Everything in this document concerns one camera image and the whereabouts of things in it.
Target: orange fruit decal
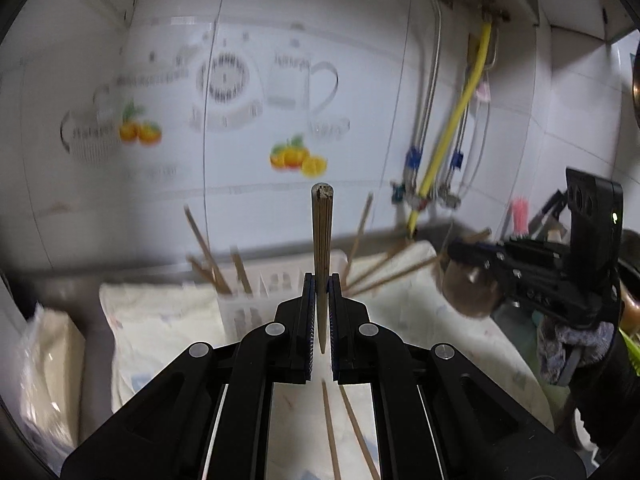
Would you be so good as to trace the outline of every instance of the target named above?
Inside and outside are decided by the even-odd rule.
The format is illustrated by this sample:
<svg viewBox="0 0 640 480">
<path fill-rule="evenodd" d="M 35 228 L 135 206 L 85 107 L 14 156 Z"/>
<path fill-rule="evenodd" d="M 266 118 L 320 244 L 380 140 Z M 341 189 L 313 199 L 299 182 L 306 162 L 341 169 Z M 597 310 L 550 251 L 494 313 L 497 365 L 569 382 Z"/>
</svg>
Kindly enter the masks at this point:
<svg viewBox="0 0 640 480">
<path fill-rule="evenodd" d="M 326 159 L 321 156 L 310 156 L 305 159 L 300 168 L 307 178 L 315 178 L 321 176 L 326 171 Z"/>
<path fill-rule="evenodd" d="M 138 138 L 140 139 L 140 144 L 152 146 L 162 140 L 162 130 L 155 123 L 144 123 L 140 128 Z"/>
<path fill-rule="evenodd" d="M 274 170 L 300 171 L 304 176 L 315 178 L 326 171 L 326 159 L 311 155 L 305 147 L 303 136 L 287 139 L 285 144 L 276 144 L 269 155 Z"/>
<path fill-rule="evenodd" d="M 129 101 L 122 112 L 122 125 L 120 126 L 120 140 L 132 143 L 140 140 L 143 146 L 153 146 L 162 140 L 162 128 L 157 123 L 145 121 L 140 124 L 136 117 L 145 114 L 145 107 L 136 106 L 133 100 Z"/>
<path fill-rule="evenodd" d="M 282 152 L 270 155 L 269 160 L 271 161 L 271 167 L 274 170 L 283 170 L 284 168 L 286 168 L 286 164 L 284 162 L 284 153 Z"/>
<path fill-rule="evenodd" d="M 140 125 L 138 123 L 127 122 L 120 127 L 120 140 L 122 142 L 135 142 L 138 138 Z"/>
</svg>

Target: wooden chopstick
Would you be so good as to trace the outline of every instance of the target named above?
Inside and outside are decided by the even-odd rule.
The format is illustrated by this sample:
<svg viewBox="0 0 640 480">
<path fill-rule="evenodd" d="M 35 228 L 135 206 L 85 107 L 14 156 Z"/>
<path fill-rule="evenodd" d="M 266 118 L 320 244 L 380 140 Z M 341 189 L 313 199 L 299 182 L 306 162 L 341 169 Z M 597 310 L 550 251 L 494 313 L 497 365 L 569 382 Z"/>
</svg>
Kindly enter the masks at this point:
<svg viewBox="0 0 640 480">
<path fill-rule="evenodd" d="M 334 424 L 331 420 L 331 407 L 329 407 L 329 394 L 326 390 L 326 382 L 322 379 L 322 400 L 324 402 L 324 420 L 326 422 L 326 434 L 329 438 L 329 452 L 331 453 L 331 465 L 334 468 L 334 480 L 341 480 L 340 464 L 338 464 L 338 450 L 335 447 Z"/>
<path fill-rule="evenodd" d="M 347 277 L 351 270 L 351 264 L 353 263 L 353 259 L 355 258 L 356 252 L 358 251 L 358 246 L 360 245 L 360 237 L 364 232 L 364 227 L 367 224 L 367 218 L 369 217 L 369 211 L 371 210 L 371 204 L 373 202 L 373 193 L 369 193 L 367 196 L 367 201 L 365 202 L 364 209 L 362 210 L 362 215 L 360 216 L 360 224 L 358 225 L 358 231 L 356 233 L 355 240 L 353 241 L 353 245 L 351 247 L 351 253 L 347 258 L 347 266 L 344 268 L 344 272 L 340 277 L 340 281 L 345 285 L 347 283 Z"/>
<path fill-rule="evenodd" d="M 397 245 L 393 246 L 391 249 L 389 249 L 389 251 L 387 251 L 386 256 L 382 260 L 380 260 L 378 263 L 374 264 L 373 266 L 369 267 L 369 269 L 367 269 L 363 274 L 358 276 L 351 283 L 348 283 L 344 288 L 343 292 L 344 293 L 349 292 L 355 285 L 366 280 L 370 275 L 372 275 L 374 272 L 384 267 L 393 258 L 398 256 L 398 254 L 400 254 L 402 251 L 410 247 L 412 243 L 413 243 L 412 240 L 407 240 L 406 238 L 403 238 L 402 240 L 400 240 L 400 242 Z"/>
<path fill-rule="evenodd" d="M 246 270 L 244 270 L 244 263 L 242 262 L 242 257 L 238 252 L 238 248 L 231 249 L 231 259 L 234 261 L 234 265 L 236 266 L 236 272 L 238 273 L 238 278 L 242 283 L 242 288 L 244 288 L 244 293 L 253 294 L 251 290 L 251 285 L 249 284 L 249 278 L 246 275 Z"/>
<path fill-rule="evenodd" d="M 487 229 L 484 229 L 483 231 L 480 231 L 479 233 L 474 233 L 472 235 L 462 237 L 462 239 L 466 243 L 475 244 L 476 242 L 481 242 L 482 240 L 486 240 L 489 236 L 491 236 L 491 229 L 487 228 Z M 428 258 L 421 262 L 418 262 L 417 264 L 414 264 L 410 267 L 407 267 L 405 270 L 400 270 L 399 272 L 396 272 L 391 276 L 387 276 L 386 278 L 383 278 L 382 280 L 378 280 L 377 282 L 371 283 L 371 285 L 367 285 L 366 287 L 361 288 L 359 290 L 355 290 L 353 292 L 348 290 L 347 293 L 351 297 L 357 296 L 359 294 L 364 294 L 365 292 L 369 292 L 374 288 L 378 288 L 379 286 L 386 285 L 387 283 L 390 283 L 390 282 L 394 282 L 395 280 L 399 280 L 400 278 L 404 278 L 406 275 L 411 274 L 413 272 L 417 272 L 418 270 L 423 269 L 424 267 L 427 267 L 427 266 L 430 266 L 431 264 L 439 262 L 441 259 L 445 257 L 447 257 L 447 251 L 443 250 L 440 254 L 436 256 L 432 256 L 431 258 Z"/>
<path fill-rule="evenodd" d="M 316 274 L 316 311 L 320 351 L 326 348 L 326 318 L 328 314 L 327 284 L 329 280 L 331 221 L 334 211 L 334 188 L 319 183 L 311 188 L 311 209 L 314 231 L 314 270 Z"/>
<path fill-rule="evenodd" d="M 201 275 L 205 280 L 207 280 L 211 285 L 213 285 L 215 289 L 219 292 L 218 284 L 216 283 L 216 280 L 213 277 L 213 274 L 211 272 L 207 272 L 205 269 L 203 269 L 202 266 L 198 263 L 198 261 L 193 256 L 187 256 L 187 261 L 191 264 L 191 267 L 193 267 L 193 270 L 195 270 L 199 275 Z"/>
<path fill-rule="evenodd" d="M 369 292 L 374 288 L 378 288 L 379 286 L 386 285 L 387 283 L 390 283 L 390 282 L 394 282 L 395 280 L 399 280 L 400 278 L 404 278 L 408 274 L 417 272 L 418 270 L 423 269 L 424 267 L 427 267 L 427 266 L 430 266 L 431 264 L 439 262 L 443 256 L 444 255 L 440 253 L 437 256 L 433 256 L 431 258 L 428 258 L 427 260 L 423 260 L 421 262 L 418 262 L 417 264 L 413 264 L 411 267 L 407 267 L 405 270 L 396 272 L 395 274 L 392 274 L 391 276 L 387 276 L 382 280 L 377 280 L 376 282 L 373 282 L 364 288 L 360 288 L 359 290 L 354 290 L 353 292 L 349 291 L 348 295 L 353 297 L 359 294 L 364 294 L 365 292 Z"/>
<path fill-rule="evenodd" d="M 365 442 L 362 431 L 360 430 L 360 425 L 358 424 L 358 419 L 356 418 L 356 414 L 353 412 L 353 408 L 351 407 L 351 403 L 349 402 L 349 397 L 347 397 L 347 392 L 344 390 L 344 386 L 342 386 L 341 384 L 340 384 L 340 393 L 342 394 L 342 400 L 344 401 L 344 407 L 347 409 L 349 420 L 351 421 L 351 425 L 353 426 L 353 433 L 356 434 L 356 439 L 358 441 L 358 444 L 360 445 L 360 450 L 364 457 L 364 461 L 367 463 L 367 467 L 369 467 L 371 478 L 373 478 L 373 480 L 380 480 L 380 475 L 378 474 L 378 470 L 376 469 L 376 464 L 375 462 L 373 462 L 373 457 L 369 452 L 367 443 Z"/>
<path fill-rule="evenodd" d="M 209 246 L 207 245 L 206 241 L 204 241 L 204 238 L 202 237 L 202 234 L 198 229 L 198 225 L 196 224 L 196 221 L 193 219 L 193 215 L 191 214 L 191 210 L 189 209 L 189 206 L 184 206 L 184 214 L 186 215 L 187 220 L 189 221 L 191 230 L 193 231 L 193 234 L 195 235 L 196 240 L 198 241 L 198 245 L 202 249 L 202 253 L 204 254 L 205 259 L 207 260 L 207 263 L 210 265 L 211 270 L 213 270 L 213 275 L 216 279 L 216 283 L 218 284 L 218 291 L 220 292 L 220 294 L 231 294 L 231 289 L 229 288 L 227 282 L 225 281 L 225 277 L 222 275 L 222 272 L 220 272 L 220 268 L 218 267 L 218 264 L 213 259 L 213 255 L 209 250 Z"/>
</svg>

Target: white plastic basket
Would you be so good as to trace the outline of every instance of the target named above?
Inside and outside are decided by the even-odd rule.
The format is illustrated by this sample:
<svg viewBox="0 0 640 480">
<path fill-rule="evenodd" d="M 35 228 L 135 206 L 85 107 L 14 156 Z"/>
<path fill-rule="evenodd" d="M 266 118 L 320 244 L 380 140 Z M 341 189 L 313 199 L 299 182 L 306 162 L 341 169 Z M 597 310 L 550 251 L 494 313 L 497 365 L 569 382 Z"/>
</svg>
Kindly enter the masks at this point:
<svg viewBox="0 0 640 480">
<path fill-rule="evenodd" d="M 347 266 L 342 251 L 331 251 L 330 273 L 339 274 Z M 234 266 L 220 271 L 233 296 L 219 296 L 220 316 L 228 343 L 240 341 L 248 332 L 273 321 L 278 305 L 302 294 L 307 272 L 314 272 L 313 254 L 258 260 L 244 264 L 253 295 L 244 293 Z"/>
</svg>

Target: yellow gas hose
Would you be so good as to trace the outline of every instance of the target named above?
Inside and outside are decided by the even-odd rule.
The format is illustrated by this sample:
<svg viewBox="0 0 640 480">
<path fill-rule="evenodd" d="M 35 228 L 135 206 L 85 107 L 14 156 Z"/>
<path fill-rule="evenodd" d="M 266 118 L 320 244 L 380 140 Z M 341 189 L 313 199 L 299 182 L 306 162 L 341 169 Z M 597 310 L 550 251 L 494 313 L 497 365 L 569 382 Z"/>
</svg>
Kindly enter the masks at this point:
<svg viewBox="0 0 640 480">
<path fill-rule="evenodd" d="M 476 57 L 476 63 L 474 64 L 474 68 L 471 71 L 469 76 L 469 80 L 466 83 L 465 90 L 462 92 L 462 96 L 460 97 L 460 101 L 453 110 L 451 117 L 449 118 L 449 123 L 447 123 L 447 127 L 444 130 L 444 133 L 440 137 L 440 142 L 436 148 L 436 151 L 429 163 L 429 167 L 427 168 L 427 173 L 424 175 L 424 179 L 420 184 L 420 189 L 418 190 L 418 195 L 421 198 L 426 198 L 431 186 L 433 186 L 434 181 L 436 180 L 436 176 L 438 175 L 438 169 L 442 164 L 444 157 L 447 155 L 447 150 L 449 149 L 449 145 L 451 140 L 453 139 L 453 134 L 456 131 L 456 127 L 460 122 L 460 118 L 465 111 L 466 104 L 471 101 L 471 97 L 480 82 L 480 78 L 482 77 L 482 70 L 484 70 L 484 63 L 486 62 L 486 55 L 489 51 L 489 38 L 491 37 L 491 23 L 484 22 L 482 24 L 482 33 L 480 35 L 480 46 L 478 48 L 478 56 Z M 413 237 L 415 232 L 415 225 L 418 221 L 418 212 L 411 211 L 409 216 L 409 221 L 407 224 L 407 228 L 409 229 L 409 236 Z"/>
</svg>

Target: pink brush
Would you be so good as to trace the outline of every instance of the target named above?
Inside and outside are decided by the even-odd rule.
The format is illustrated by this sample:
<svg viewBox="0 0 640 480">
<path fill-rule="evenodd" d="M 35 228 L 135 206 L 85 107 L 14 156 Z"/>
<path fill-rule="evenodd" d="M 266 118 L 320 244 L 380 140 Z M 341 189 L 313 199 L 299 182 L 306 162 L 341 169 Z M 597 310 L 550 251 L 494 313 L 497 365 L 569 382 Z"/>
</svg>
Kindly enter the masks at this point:
<svg viewBox="0 0 640 480">
<path fill-rule="evenodd" d="M 526 198 L 515 198 L 511 201 L 511 218 L 513 219 L 513 236 L 529 235 L 529 201 Z"/>
</svg>

